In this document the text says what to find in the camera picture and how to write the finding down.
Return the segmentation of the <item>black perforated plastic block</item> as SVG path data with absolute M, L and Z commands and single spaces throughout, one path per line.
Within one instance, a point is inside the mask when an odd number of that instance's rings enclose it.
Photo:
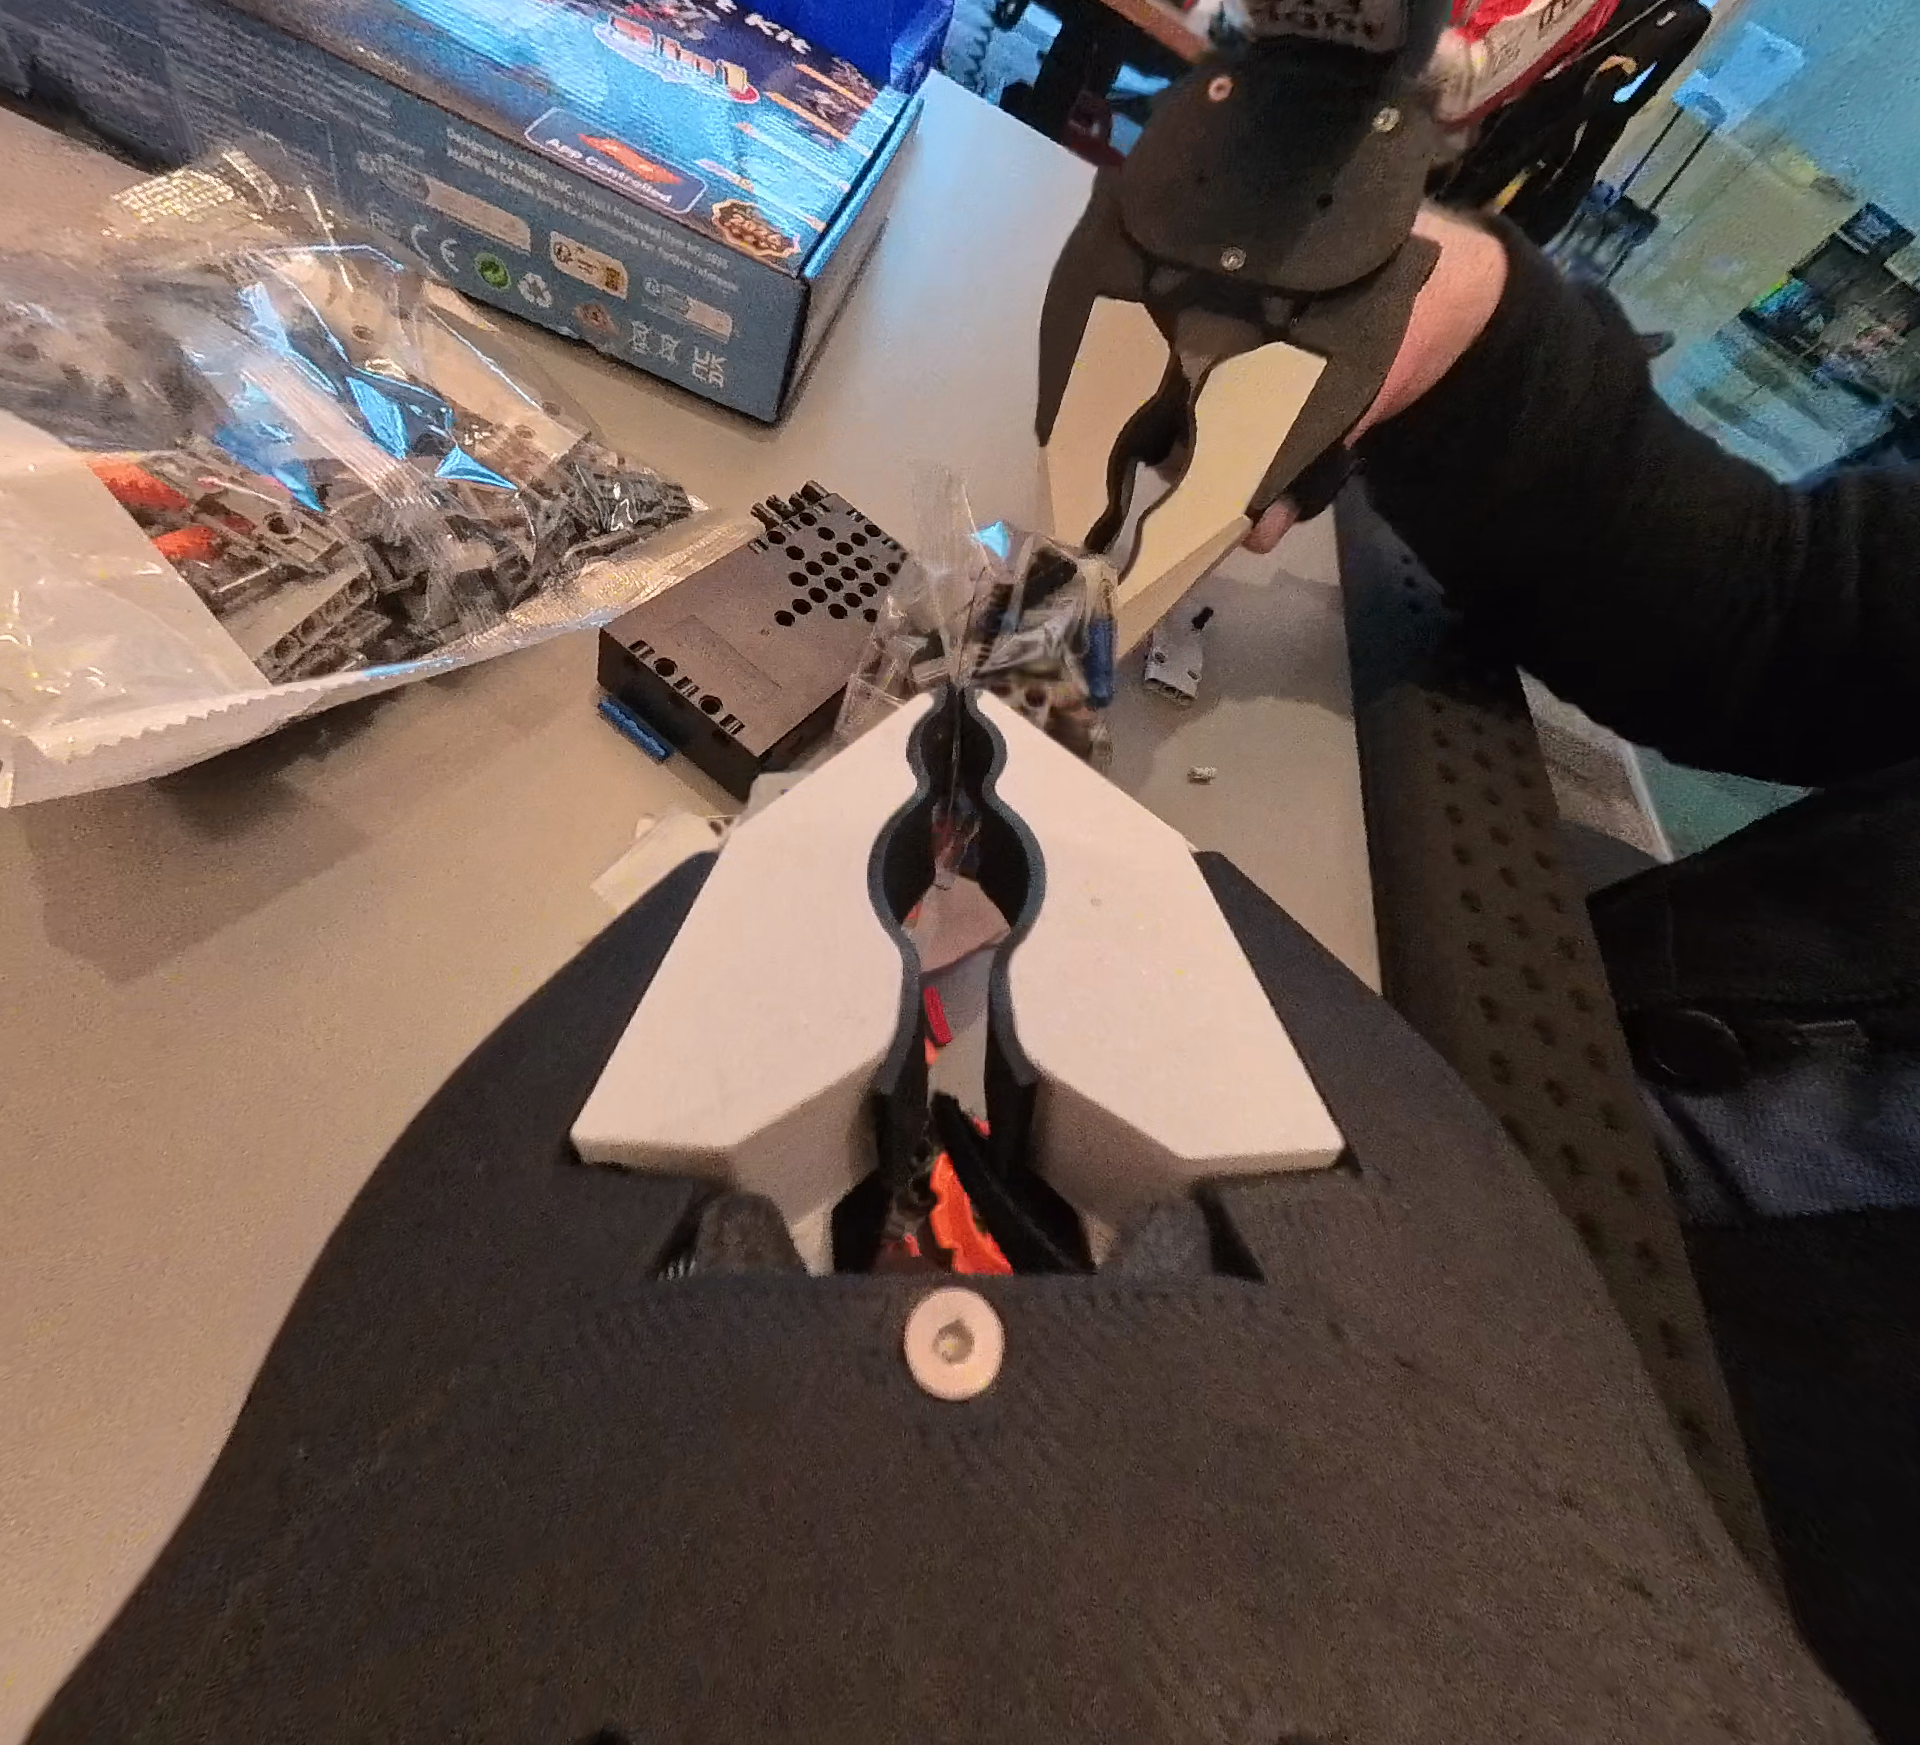
M 598 684 L 735 803 L 836 722 L 909 551 L 824 485 L 751 508 L 749 535 L 600 633 Z

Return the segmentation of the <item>blue robot kit box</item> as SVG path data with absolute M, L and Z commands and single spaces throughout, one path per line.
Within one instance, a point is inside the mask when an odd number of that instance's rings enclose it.
M 1 0 L 5 91 L 156 167 L 277 149 L 438 279 L 759 424 L 923 98 L 735 0 Z

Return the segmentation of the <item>person's right forearm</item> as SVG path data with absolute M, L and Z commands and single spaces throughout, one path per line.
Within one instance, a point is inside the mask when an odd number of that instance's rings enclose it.
M 1406 542 L 1449 603 L 1682 765 L 1808 787 L 1914 765 L 1915 472 L 1789 485 L 1720 448 L 1653 387 L 1607 294 L 1485 223 L 1512 263 L 1523 409 L 1469 548 L 1438 573 Z

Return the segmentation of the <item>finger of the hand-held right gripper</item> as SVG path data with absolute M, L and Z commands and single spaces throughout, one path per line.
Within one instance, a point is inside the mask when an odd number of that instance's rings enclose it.
M 1146 306 L 1094 302 L 1042 440 L 1052 535 L 1087 552 L 1192 552 L 1195 397 Z
M 1134 465 L 1110 548 L 1117 652 L 1144 647 L 1176 603 L 1240 548 L 1261 485 L 1325 365 L 1287 343 L 1221 359 L 1178 414 L 1166 461 Z

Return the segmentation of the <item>clear bag of grey beams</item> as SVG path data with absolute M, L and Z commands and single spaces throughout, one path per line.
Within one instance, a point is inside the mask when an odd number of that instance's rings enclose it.
M 7 244 L 1 387 L 9 810 L 608 624 L 745 532 L 279 154 Z

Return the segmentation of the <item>clear bag of orange parts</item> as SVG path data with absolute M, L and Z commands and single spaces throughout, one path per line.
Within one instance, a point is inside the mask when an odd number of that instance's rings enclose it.
M 1087 1272 L 1083 1216 L 1035 1157 L 1039 1076 L 1019 1044 L 1006 962 L 1037 914 L 1037 844 L 997 803 L 984 704 L 1053 738 L 1094 770 L 1111 756 L 1116 573 L 1042 532 L 978 528 L 956 478 L 923 499 L 923 552 L 904 552 L 863 610 L 866 637 L 833 722 L 846 749 L 895 711 L 924 704 L 910 756 L 926 793 L 880 854 L 883 911 L 918 965 L 912 1054 L 876 1084 L 879 1160 L 833 1213 L 841 1265 L 973 1277 Z M 940 895 L 973 888 L 996 924 L 988 953 L 982 1099 L 939 1084 L 926 1001 L 937 980 L 928 926 Z

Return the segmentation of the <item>person's right hand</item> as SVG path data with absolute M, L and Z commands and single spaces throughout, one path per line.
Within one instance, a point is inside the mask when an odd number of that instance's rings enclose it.
M 1407 247 L 1428 274 L 1380 387 L 1339 447 L 1378 512 L 1446 573 L 1499 502 L 1523 409 L 1504 316 L 1513 269 L 1494 227 L 1432 203 Z

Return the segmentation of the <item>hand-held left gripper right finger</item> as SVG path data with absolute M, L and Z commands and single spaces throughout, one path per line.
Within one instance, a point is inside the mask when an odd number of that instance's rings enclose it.
M 1188 840 L 994 695 L 966 692 L 954 730 L 1009 913 L 996 1157 L 1064 1199 L 1330 1167 L 1344 1139 Z

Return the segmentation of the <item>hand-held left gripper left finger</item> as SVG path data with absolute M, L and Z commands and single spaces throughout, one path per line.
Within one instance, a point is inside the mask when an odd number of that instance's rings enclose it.
M 898 705 L 725 840 L 571 1141 L 721 1189 L 909 1179 L 924 1141 L 923 961 L 959 694 Z

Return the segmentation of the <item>grey holed rectangular plate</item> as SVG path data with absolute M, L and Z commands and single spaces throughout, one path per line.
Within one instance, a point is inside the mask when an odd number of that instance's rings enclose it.
M 1187 603 L 1152 628 L 1141 655 L 1141 684 L 1148 694 L 1178 705 L 1199 701 L 1210 622 L 1212 606 Z

